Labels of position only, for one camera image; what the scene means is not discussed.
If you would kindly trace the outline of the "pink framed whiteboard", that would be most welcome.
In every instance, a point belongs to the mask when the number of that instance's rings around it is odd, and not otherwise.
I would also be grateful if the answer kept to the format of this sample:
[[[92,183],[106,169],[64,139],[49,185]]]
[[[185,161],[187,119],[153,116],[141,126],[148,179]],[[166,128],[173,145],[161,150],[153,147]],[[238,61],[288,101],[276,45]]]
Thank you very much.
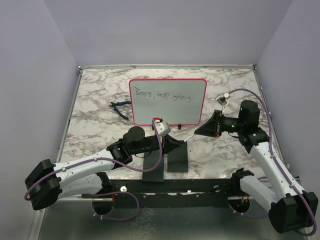
[[[170,125],[201,121],[207,90],[203,78],[133,78],[128,86],[135,125],[150,125],[153,118]]]

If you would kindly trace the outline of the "white whiteboard marker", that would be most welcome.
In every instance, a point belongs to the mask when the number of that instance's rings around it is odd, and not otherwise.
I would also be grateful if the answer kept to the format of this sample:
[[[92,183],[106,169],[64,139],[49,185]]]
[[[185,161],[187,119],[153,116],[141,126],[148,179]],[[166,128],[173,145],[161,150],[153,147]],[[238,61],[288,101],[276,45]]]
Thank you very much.
[[[190,140],[191,138],[193,138],[195,136],[195,134],[191,134],[190,136],[188,136],[185,140],[184,140],[184,142],[187,142],[188,140]]]

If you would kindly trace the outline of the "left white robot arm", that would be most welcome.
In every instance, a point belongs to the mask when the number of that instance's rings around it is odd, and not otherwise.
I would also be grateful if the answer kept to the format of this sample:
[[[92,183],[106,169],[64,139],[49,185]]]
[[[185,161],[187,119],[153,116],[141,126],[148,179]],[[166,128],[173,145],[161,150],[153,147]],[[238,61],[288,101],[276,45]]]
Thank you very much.
[[[164,154],[180,148],[183,143],[171,137],[162,126],[155,126],[151,136],[146,136],[139,126],[131,127],[118,141],[91,156],[58,163],[42,160],[24,181],[24,199],[37,211],[53,205],[58,199],[74,195],[106,197],[111,186],[100,179],[100,173],[121,167],[140,173],[152,172]],[[139,169],[129,165],[133,155],[153,152],[158,152],[158,159],[152,167]]]

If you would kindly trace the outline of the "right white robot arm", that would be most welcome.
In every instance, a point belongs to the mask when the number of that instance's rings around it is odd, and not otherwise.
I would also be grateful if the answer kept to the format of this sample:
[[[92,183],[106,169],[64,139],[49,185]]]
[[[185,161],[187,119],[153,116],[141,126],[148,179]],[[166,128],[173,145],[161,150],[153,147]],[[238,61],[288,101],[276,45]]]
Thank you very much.
[[[278,233],[315,228],[319,200],[314,192],[305,189],[276,159],[267,133],[259,127],[260,109],[251,100],[240,104],[238,117],[226,117],[215,110],[211,118],[194,131],[195,135],[219,138],[222,133],[236,133],[240,144],[262,168],[272,188],[265,186],[249,170],[238,169],[230,179],[230,191],[251,196],[264,208],[271,225]]]

